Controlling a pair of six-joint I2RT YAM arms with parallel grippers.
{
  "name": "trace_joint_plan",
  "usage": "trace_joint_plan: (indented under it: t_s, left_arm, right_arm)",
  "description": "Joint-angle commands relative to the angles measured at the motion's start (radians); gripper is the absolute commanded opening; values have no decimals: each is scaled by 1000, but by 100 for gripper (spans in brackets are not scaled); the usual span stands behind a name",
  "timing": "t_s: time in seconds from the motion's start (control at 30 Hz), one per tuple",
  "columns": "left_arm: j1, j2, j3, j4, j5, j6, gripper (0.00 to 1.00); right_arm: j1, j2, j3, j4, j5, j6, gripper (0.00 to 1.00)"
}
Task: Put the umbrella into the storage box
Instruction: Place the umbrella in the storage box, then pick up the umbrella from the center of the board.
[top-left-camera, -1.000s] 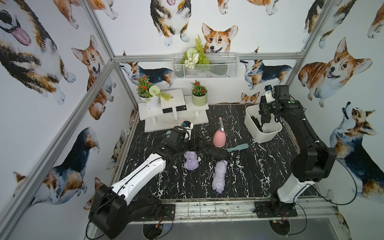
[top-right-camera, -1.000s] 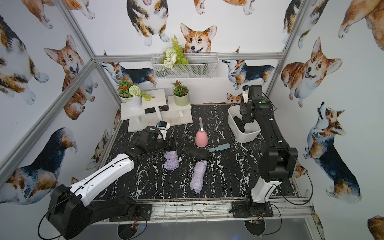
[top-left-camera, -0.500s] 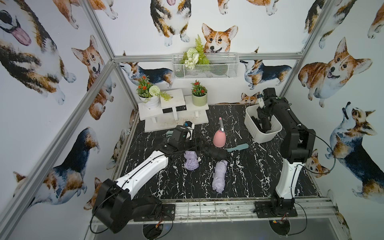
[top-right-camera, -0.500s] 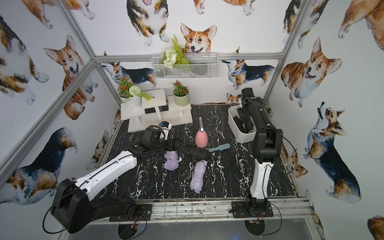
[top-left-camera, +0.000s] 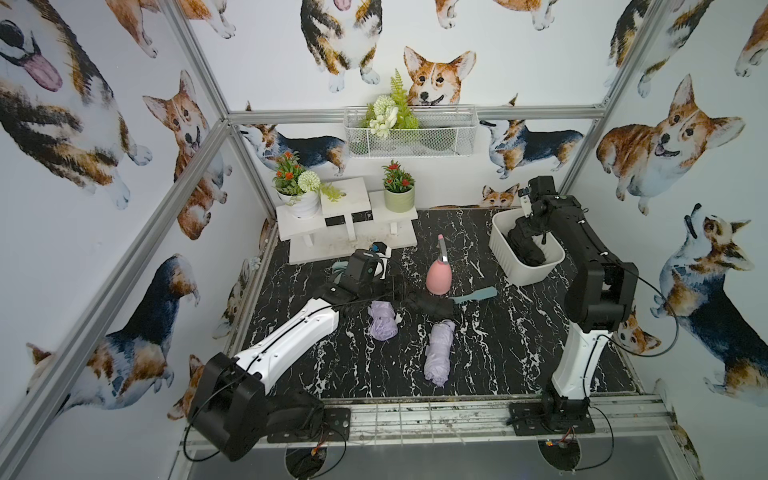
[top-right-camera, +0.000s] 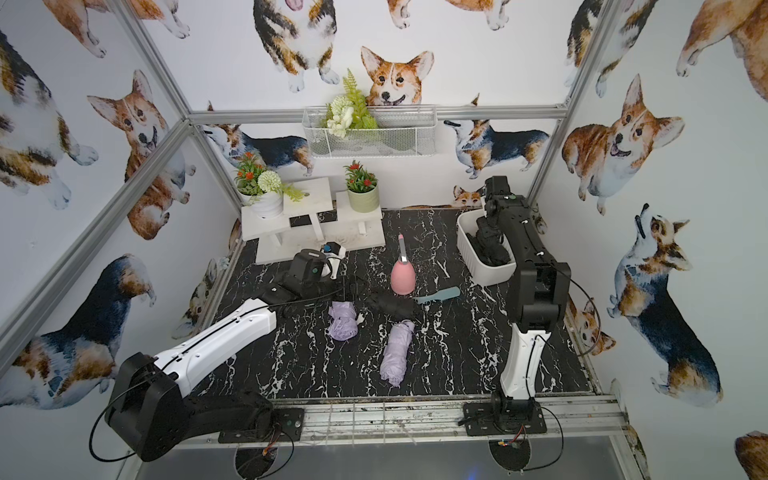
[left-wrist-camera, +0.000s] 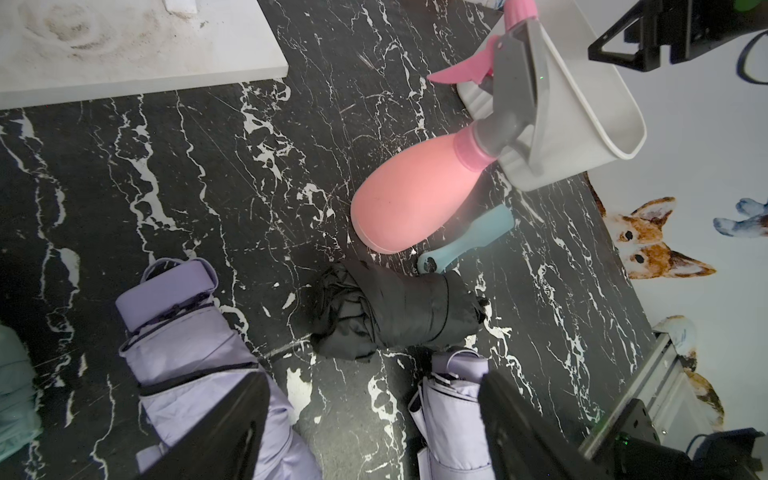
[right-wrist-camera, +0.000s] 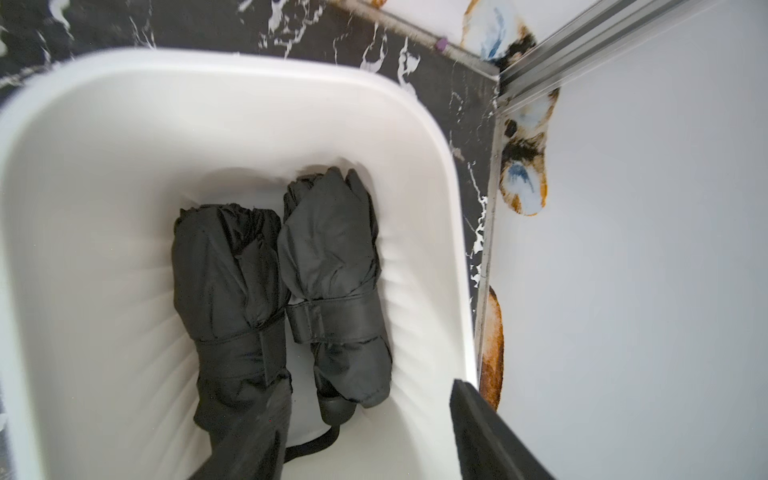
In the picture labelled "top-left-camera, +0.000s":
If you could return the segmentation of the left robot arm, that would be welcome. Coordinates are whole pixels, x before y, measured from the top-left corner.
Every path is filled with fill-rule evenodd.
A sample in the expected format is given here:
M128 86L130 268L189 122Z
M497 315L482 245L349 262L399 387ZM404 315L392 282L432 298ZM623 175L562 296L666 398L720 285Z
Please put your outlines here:
M383 242L356 250L338 279L327 280L267 337L233 357L212 357L190 404L188 426L230 461L241 459L266 437L304 441L323 436L325 405L319 398L304 390L284 395L271 391L345 316L391 293L391 256L391 247Z

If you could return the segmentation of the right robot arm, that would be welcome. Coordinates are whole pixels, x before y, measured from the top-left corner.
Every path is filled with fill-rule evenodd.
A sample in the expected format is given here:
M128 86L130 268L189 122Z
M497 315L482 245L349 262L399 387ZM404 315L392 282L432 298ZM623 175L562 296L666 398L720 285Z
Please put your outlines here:
M551 176L538 176L519 193L524 215L507 234L511 251L528 267L542 266L554 238L577 272L565 295L569 334L563 356L541 400L511 409L508 424L519 436L592 433L590 384L613 332L632 311L638 269L610 252L591 228L579 201L556 191Z

